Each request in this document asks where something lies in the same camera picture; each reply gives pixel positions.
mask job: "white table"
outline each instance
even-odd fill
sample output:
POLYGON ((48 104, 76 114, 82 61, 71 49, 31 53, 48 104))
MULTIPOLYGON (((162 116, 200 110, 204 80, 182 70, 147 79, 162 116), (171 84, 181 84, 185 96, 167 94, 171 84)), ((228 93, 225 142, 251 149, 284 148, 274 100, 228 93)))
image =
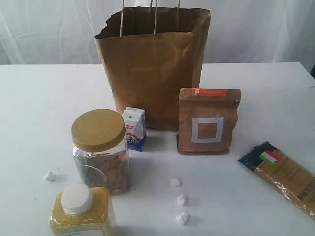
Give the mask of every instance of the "white table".
MULTIPOLYGON (((131 190, 113 197, 120 236, 313 235, 315 221, 237 162, 268 140, 315 172, 315 81, 299 63, 205 64, 201 87, 240 88, 231 153, 181 156, 174 132, 148 131, 130 152, 131 190), (183 186, 169 180, 180 177, 183 186), (176 205, 185 193, 188 206, 176 205), (186 211, 186 226, 175 215, 186 211)), ((102 65, 0 66, 0 235, 52 235, 55 194, 79 182, 72 122, 115 109, 102 65), (54 183, 42 177, 48 170, 54 183)))

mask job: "paper bag handle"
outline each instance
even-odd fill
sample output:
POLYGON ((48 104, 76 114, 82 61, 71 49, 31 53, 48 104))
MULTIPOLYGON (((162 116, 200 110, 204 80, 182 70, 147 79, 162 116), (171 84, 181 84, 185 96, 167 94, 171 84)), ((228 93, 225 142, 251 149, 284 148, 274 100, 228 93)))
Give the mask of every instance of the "paper bag handle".
MULTIPOLYGON (((151 8, 152 8, 152 3, 153 0, 150 2, 150 8, 149 12, 151 13, 151 8)), ((123 36, 123 20, 124 20, 124 4, 125 0, 123 0, 123 6, 122 6, 122 13, 121 13, 121 18, 120 18, 120 37, 123 36)), ((177 5, 177 30, 179 30, 179 8, 180 8, 181 0, 178 0, 178 5, 177 5)), ((158 0, 156 0, 156 10, 155 10, 155 16, 154 16, 154 34, 157 33, 157 17, 158 17, 158 0)))

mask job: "white curtain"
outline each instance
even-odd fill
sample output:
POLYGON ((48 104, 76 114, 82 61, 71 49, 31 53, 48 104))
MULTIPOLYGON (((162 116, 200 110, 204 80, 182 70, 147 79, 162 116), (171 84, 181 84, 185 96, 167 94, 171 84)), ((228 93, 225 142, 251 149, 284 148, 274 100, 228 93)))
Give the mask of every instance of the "white curtain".
MULTIPOLYGON (((148 6, 150 0, 125 0, 148 6)), ((177 0, 159 0, 175 7, 177 0)), ((100 63, 94 35, 121 0, 0 0, 0 64, 100 63)), ((206 63, 315 63, 315 0, 181 0, 207 8, 206 63)))

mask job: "gold jar lid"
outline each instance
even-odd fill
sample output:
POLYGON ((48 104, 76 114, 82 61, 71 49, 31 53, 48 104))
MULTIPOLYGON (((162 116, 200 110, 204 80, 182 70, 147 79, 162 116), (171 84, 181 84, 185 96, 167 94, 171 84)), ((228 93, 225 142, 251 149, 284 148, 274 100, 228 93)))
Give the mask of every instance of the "gold jar lid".
POLYGON ((125 132, 122 116, 108 109, 84 113, 75 120, 71 128, 74 144, 87 152, 112 149, 124 138, 125 132))

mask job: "small milk carton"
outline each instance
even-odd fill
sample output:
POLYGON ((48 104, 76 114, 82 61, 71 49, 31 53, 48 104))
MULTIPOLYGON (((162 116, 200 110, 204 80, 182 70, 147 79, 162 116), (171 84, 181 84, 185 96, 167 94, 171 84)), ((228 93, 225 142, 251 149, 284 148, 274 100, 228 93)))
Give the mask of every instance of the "small milk carton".
POLYGON ((142 151, 146 140, 145 110, 127 107, 123 113, 129 150, 142 151))

